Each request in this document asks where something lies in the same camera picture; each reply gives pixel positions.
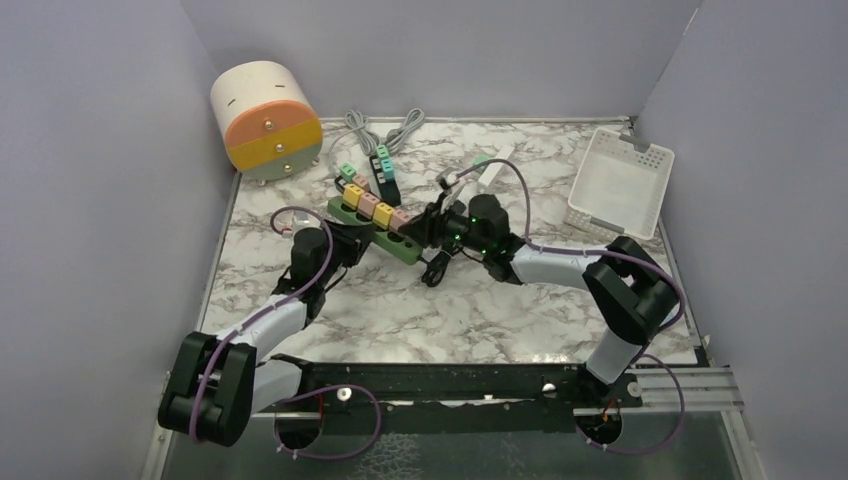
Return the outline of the green power strip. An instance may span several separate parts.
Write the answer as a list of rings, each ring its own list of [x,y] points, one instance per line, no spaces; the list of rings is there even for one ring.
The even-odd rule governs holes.
[[[423,249],[417,243],[392,231],[381,229],[370,221],[361,220],[357,214],[346,206],[341,196],[328,200],[327,213],[339,223],[352,226],[370,226],[374,231],[372,243],[394,256],[406,265],[414,265],[422,256]]]

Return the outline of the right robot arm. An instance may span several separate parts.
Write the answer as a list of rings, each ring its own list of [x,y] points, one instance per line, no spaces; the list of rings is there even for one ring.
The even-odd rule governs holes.
[[[682,310],[679,287],[632,238],[619,236],[595,250],[536,245],[512,232],[491,194],[474,196],[465,209],[430,203],[399,232],[425,247],[477,252],[499,282],[588,291],[606,323],[576,383],[579,398],[592,407],[616,395],[618,378]]]

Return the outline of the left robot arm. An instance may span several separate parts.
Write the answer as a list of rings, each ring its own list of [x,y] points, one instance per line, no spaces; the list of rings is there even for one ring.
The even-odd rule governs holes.
[[[261,360],[316,319],[336,271],[355,266],[374,237],[372,226],[332,221],[295,233],[290,265],[257,310],[216,334],[192,332],[184,338],[160,401],[158,425],[198,442],[231,446],[252,415],[276,401],[294,411],[309,406],[315,386],[301,367]]]

